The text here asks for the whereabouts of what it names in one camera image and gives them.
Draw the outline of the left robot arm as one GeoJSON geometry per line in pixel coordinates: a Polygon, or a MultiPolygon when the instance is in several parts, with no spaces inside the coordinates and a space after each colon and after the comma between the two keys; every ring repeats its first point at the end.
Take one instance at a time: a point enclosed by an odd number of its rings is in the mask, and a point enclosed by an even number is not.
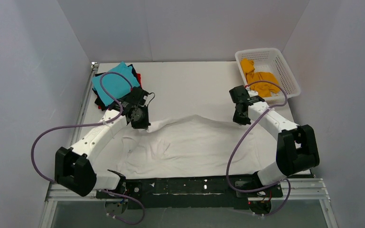
{"type": "Polygon", "coordinates": [[[82,197],[93,190],[117,189],[125,176],[111,169],[96,172],[93,162],[124,127],[147,129],[150,126],[146,101],[149,95],[142,88],[134,87],[118,102],[113,102],[82,139],[69,148],[60,147],[55,154],[55,182],[82,197]]]}

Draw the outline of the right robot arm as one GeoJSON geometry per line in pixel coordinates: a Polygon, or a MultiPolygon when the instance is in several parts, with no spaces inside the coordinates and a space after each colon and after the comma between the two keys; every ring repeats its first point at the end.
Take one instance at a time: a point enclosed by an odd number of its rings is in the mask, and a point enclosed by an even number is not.
{"type": "Polygon", "coordinates": [[[319,166],[318,147],[311,126],[287,120],[275,111],[276,104],[268,105],[243,85],[232,88],[229,94],[235,105],[233,122],[250,126],[238,145],[257,124],[277,141],[275,161],[252,174],[255,189],[266,189],[298,172],[319,166]]]}

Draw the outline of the white t-shirt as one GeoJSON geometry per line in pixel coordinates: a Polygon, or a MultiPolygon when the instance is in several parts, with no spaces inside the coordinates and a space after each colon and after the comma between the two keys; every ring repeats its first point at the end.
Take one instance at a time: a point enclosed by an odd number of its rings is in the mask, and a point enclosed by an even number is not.
{"type": "Polygon", "coordinates": [[[147,130],[119,131],[94,161],[127,179],[252,174],[275,161],[277,142],[261,126],[248,130],[232,122],[191,115],[155,121],[147,130]]]}

